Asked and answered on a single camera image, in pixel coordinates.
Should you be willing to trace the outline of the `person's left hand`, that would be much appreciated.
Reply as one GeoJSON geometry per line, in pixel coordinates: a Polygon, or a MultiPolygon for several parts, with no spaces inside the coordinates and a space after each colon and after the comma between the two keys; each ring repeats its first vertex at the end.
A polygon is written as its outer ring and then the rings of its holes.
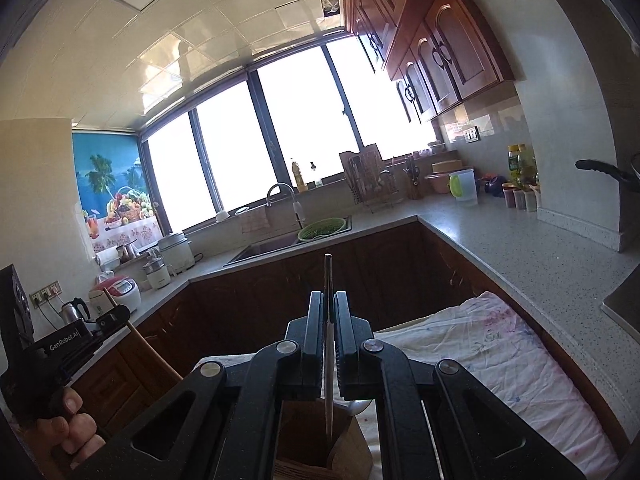
{"type": "Polygon", "coordinates": [[[22,438],[43,477],[65,479],[105,445],[96,421],[81,411],[84,401],[72,388],[65,388],[60,416],[38,419],[22,428],[22,438]]]}

